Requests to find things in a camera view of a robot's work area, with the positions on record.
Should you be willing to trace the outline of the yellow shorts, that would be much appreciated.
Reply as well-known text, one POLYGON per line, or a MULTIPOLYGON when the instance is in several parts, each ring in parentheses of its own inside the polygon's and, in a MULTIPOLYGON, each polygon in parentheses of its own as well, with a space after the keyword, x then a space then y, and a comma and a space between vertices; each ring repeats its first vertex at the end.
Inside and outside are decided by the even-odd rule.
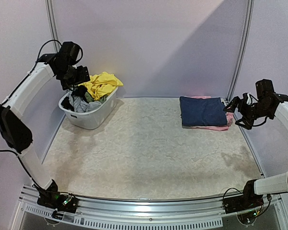
POLYGON ((110 95, 117 87, 123 86, 123 83, 114 74, 104 71, 99 75, 90 75, 90 80, 81 85, 87 88, 95 101, 99 101, 103 96, 110 95))

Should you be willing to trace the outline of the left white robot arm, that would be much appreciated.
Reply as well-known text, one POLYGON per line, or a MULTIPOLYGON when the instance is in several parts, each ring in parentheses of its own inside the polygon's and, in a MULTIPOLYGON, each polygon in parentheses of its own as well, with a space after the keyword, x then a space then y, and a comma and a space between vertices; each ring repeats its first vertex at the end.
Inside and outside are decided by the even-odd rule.
POLYGON ((0 134, 34 184, 46 190, 42 197, 51 208, 59 207, 62 198, 50 190, 55 182, 42 166, 33 146, 33 134, 22 117, 37 93, 53 78, 60 81, 63 90, 89 81, 88 69, 78 66, 82 58, 82 48, 71 41, 63 42, 57 53, 38 54, 33 68, 0 104, 0 134))

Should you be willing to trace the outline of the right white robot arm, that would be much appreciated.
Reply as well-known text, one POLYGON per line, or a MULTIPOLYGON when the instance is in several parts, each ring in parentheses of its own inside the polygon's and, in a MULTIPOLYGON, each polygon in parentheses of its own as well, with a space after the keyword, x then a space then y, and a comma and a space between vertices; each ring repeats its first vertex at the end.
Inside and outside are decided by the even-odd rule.
POLYGON ((225 106, 225 112, 238 111, 241 119, 236 125, 251 130, 258 118, 276 119, 276 125, 268 122, 267 128, 252 131, 251 142, 264 170, 264 178, 250 180, 239 197, 239 205, 249 209, 257 199, 267 194, 288 193, 288 96, 275 92, 264 92, 254 99, 249 93, 243 98, 235 97, 225 106))

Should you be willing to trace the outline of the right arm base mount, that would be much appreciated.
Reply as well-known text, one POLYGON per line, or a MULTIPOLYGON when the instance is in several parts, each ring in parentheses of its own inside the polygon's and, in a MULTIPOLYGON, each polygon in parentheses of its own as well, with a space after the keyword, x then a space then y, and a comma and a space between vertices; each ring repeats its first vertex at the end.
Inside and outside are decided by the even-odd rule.
POLYGON ((268 205, 264 206, 264 199, 263 195, 253 195, 251 193, 244 194, 243 192, 239 191, 236 188, 229 188, 225 191, 225 193, 222 196, 222 205, 224 207, 225 213, 234 213, 234 212, 240 212, 245 211, 249 209, 255 209, 256 207, 259 207, 259 210, 255 210, 253 217, 258 217, 259 215, 263 214, 269 207, 272 201, 272 196, 270 194, 266 195, 268 205), (226 197, 226 194, 230 190, 235 190, 239 194, 236 196, 228 196, 226 197))

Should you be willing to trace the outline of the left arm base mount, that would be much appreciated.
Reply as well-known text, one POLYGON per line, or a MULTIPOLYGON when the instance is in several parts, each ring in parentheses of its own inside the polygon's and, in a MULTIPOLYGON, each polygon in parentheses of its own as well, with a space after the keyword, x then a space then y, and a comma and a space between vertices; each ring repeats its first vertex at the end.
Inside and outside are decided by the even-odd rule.
POLYGON ((76 213, 79 199, 70 193, 61 193, 58 186, 52 184, 48 189, 37 187, 39 197, 37 204, 57 211, 76 213))

